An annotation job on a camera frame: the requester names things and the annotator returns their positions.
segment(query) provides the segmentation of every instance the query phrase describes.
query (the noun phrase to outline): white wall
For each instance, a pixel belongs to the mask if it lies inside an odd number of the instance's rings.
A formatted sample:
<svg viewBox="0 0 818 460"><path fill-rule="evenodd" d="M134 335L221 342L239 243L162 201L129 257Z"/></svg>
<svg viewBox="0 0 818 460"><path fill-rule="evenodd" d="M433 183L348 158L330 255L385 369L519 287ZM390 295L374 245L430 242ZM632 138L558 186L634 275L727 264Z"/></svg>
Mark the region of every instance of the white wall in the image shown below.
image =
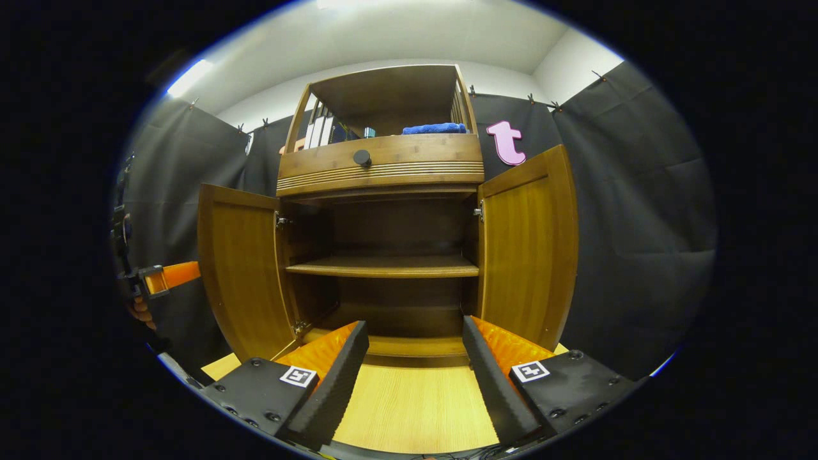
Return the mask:
<svg viewBox="0 0 818 460"><path fill-rule="evenodd" d="M568 29L534 70L534 79L545 97L541 101L565 103L622 63L622 58L579 30Z"/></svg>
<svg viewBox="0 0 818 460"><path fill-rule="evenodd" d="M474 91L477 93L497 94L519 99L526 99L528 94L532 93L535 101L545 101L546 95L542 88L534 77L528 74L476 62L439 59L394 59L343 65L334 69L304 75L258 92L216 116L233 126L244 124L243 130L248 133L262 126L262 118L272 122L293 115L307 83L360 70L410 64L458 64L466 87L474 85ZM311 107L314 102L315 100L312 98L307 107Z"/></svg>

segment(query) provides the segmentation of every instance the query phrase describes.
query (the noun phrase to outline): drawer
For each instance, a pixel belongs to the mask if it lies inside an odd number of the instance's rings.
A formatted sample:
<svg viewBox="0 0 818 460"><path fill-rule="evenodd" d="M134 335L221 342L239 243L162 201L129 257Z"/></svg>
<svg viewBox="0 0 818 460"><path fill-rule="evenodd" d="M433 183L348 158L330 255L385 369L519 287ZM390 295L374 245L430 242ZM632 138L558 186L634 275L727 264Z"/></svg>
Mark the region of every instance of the drawer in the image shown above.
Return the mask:
<svg viewBox="0 0 818 460"><path fill-rule="evenodd" d="M369 152L370 166L355 163L359 150ZM435 183L483 183L477 134L385 136L285 153L276 196Z"/></svg>

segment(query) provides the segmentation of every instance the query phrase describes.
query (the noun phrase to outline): round black knob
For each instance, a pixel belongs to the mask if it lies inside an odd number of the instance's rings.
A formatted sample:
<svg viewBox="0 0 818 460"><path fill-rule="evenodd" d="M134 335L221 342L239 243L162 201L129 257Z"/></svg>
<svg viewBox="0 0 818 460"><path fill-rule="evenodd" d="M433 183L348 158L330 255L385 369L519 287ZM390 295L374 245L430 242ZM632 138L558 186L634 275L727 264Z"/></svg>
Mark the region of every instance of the round black knob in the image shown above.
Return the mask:
<svg viewBox="0 0 818 460"><path fill-rule="evenodd" d="M369 157L369 152L365 150L356 151L353 160L364 168L372 166L372 158Z"/></svg>

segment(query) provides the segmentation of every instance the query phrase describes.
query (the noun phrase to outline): blue towel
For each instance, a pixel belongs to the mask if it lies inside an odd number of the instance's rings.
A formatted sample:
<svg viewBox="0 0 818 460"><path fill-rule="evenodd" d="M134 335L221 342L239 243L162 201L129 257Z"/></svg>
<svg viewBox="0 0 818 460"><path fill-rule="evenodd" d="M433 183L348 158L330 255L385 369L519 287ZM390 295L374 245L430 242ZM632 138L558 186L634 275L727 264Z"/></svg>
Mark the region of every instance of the blue towel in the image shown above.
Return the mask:
<svg viewBox="0 0 818 460"><path fill-rule="evenodd" d="M403 129L404 134L428 134L428 133L465 133L463 123L438 123L424 124L423 126L412 126Z"/></svg>

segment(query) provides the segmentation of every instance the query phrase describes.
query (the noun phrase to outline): open cabinet door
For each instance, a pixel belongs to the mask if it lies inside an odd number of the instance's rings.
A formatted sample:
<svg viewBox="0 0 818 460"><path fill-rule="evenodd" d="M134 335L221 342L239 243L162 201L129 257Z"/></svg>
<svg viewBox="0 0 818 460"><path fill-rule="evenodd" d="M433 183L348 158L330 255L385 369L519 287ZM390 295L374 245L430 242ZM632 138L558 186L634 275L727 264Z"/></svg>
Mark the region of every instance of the open cabinet door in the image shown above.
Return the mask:
<svg viewBox="0 0 818 460"><path fill-rule="evenodd" d="M274 359L294 342L281 289L276 198L202 184L199 266L210 308L242 363Z"/></svg>
<svg viewBox="0 0 818 460"><path fill-rule="evenodd" d="M479 316L554 351L577 276L577 196L564 146L478 188Z"/></svg>

